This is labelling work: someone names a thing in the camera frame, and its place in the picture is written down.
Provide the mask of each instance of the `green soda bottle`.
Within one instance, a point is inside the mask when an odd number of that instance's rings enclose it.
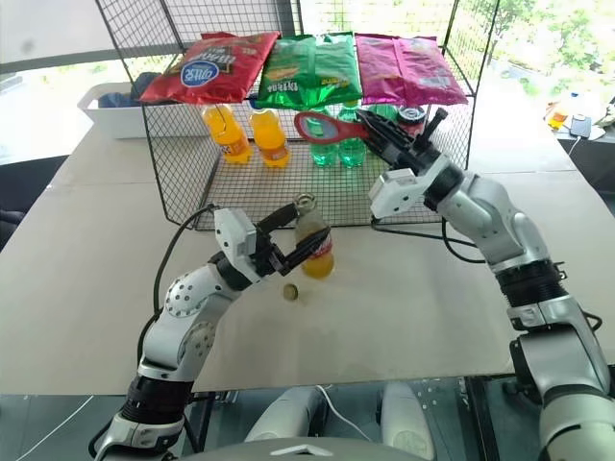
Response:
[[[311,112],[318,112],[331,117],[327,108],[312,109]],[[318,119],[307,119],[307,130],[314,137],[323,135],[323,126]],[[337,163],[337,144],[310,144],[309,151],[314,163],[318,166],[330,166]]]
[[[382,115],[384,118],[388,120],[395,121],[397,119],[397,109],[392,104],[373,104],[368,109],[370,112],[377,113],[378,115]]]
[[[337,118],[342,122],[357,122],[358,101],[348,101],[344,103]],[[358,137],[344,139],[339,142],[339,160],[342,165],[352,168],[360,166],[365,161],[365,144]]]

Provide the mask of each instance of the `red handle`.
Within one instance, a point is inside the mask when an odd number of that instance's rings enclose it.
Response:
[[[308,131],[309,120],[321,120],[322,136],[315,136]],[[340,122],[319,112],[299,112],[295,115],[295,128],[303,139],[313,144],[334,144],[351,137],[368,137],[368,133],[360,123]]]

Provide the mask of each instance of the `snack bag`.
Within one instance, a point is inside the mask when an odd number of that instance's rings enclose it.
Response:
[[[255,36],[201,34],[202,39],[192,45],[178,64],[150,83],[140,101],[240,103],[279,35],[279,32]]]
[[[352,32],[276,42],[262,70],[258,106],[312,109],[361,98]]]
[[[357,34],[363,104],[467,104],[435,37]]]

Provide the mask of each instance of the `orange bottle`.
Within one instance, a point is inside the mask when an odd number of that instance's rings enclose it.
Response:
[[[300,194],[295,197],[295,207],[299,212],[295,227],[297,242],[327,226],[316,208],[316,198],[312,194]],[[329,234],[320,248],[301,265],[307,276],[323,279],[331,273],[334,265],[332,246],[331,234]]]
[[[548,114],[547,123],[554,130],[559,130],[569,115],[576,113],[578,93],[570,93],[570,97],[560,101],[552,108]]]
[[[265,165],[285,167],[290,160],[290,151],[286,147],[286,136],[278,112],[274,109],[255,110],[250,124]]]
[[[228,104],[208,106],[201,114],[209,127],[213,140],[224,149],[224,159],[229,163],[248,163],[252,148],[241,125],[234,118]]]

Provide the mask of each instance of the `wire mesh shelf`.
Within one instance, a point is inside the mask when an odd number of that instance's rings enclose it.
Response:
[[[469,104],[446,107],[449,117],[432,141],[454,163],[467,167],[480,74],[498,0],[96,0],[111,39],[133,83],[141,72],[162,72],[181,58],[201,33],[283,36],[355,32],[437,36]],[[253,138],[247,102],[234,114]],[[299,192],[312,192],[332,226],[370,223],[367,193],[387,166],[368,153],[363,166],[313,165],[309,146],[298,142],[295,111],[280,110],[292,160],[284,169],[262,164],[258,148],[249,165],[230,165],[201,121],[202,108],[185,104],[143,106],[160,198],[170,221],[181,223],[199,206],[214,202],[242,207],[257,221]],[[181,126],[182,136],[176,136]],[[390,223],[437,220],[423,205]],[[211,229],[203,217],[195,228]]]

